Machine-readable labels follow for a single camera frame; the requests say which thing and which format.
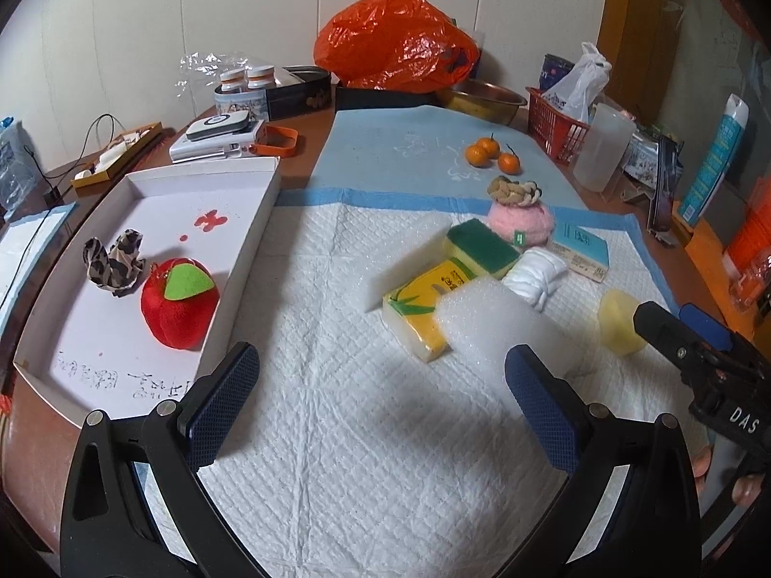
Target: white cloth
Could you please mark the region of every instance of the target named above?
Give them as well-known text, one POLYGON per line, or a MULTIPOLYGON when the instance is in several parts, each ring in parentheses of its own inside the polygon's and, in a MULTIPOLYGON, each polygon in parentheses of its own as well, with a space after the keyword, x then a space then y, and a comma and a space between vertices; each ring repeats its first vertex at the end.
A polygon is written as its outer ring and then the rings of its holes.
POLYGON ((504 276, 503 283, 537 311, 560 288, 568 264, 542 247, 531 247, 504 276))
MULTIPOLYGON (((491 576, 564 481, 460 355, 426 365, 379 310, 348 302, 356 265, 424 215, 329 204, 276 208, 267 224, 232 335, 259 350, 260 380, 198 475, 273 577, 491 576)), ((568 381, 618 417, 671 411, 691 448, 703 447, 672 365, 650 347, 618 359, 599 344, 608 287, 664 301, 626 233, 592 232, 608 241, 606 282, 569 272, 545 308, 576 343, 568 381)), ((619 470, 579 552, 598 541, 622 482, 619 470)), ((151 478, 146 489, 163 537, 186 555, 151 478)))

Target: metal bowl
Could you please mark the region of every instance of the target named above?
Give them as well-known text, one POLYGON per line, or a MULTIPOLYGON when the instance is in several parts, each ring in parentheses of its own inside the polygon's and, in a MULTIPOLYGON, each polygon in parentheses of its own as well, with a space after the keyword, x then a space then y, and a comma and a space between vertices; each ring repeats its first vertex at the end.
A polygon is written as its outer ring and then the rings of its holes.
POLYGON ((439 103, 451 111, 472 115, 494 124, 510 125, 527 100, 518 93, 481 80, 464 80, 437 92, 439 103))

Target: green sponge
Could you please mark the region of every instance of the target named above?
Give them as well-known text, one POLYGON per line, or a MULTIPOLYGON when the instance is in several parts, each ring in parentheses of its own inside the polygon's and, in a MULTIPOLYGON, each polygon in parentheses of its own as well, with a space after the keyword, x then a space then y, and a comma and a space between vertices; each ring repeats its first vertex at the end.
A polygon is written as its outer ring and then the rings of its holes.
POLYGON ((447 232, 444 252, 463 262, 476 276, 500 280, 514 266, 519 252, 477 219, 454 225, 447 232))

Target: small box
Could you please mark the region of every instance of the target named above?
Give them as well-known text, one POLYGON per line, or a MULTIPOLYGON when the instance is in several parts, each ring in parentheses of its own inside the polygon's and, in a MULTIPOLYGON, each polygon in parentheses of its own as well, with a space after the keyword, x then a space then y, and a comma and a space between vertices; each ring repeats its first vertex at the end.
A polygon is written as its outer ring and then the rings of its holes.
POLYGON ((557 222, 548 247, 564 258, 577 274, 598 283, 604 280, 611 266, 605 240, 576 225, 557 222))

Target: white wall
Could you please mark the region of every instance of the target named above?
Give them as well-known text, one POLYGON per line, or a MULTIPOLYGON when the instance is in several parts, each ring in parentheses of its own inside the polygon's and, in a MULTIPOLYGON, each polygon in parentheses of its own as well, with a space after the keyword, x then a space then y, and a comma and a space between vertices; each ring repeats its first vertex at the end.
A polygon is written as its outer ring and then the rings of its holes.
MULTIPOLYGON (((22 119, 47 170, 75 160, 93 119, 127 126, 194 117, 176 98, 180 58, 240 51, 312 62, 316 34, 356 0, 24 0, 0 35, 0 117, 22 119)), ((485 78, 522 91, 546 52, 577 58, 604 0, 428 0, 486 34, 485 78)), ((103 129, 101 142, 106 135, 103 129)), ((91 140, 87 151, 97 148, 91 140)))

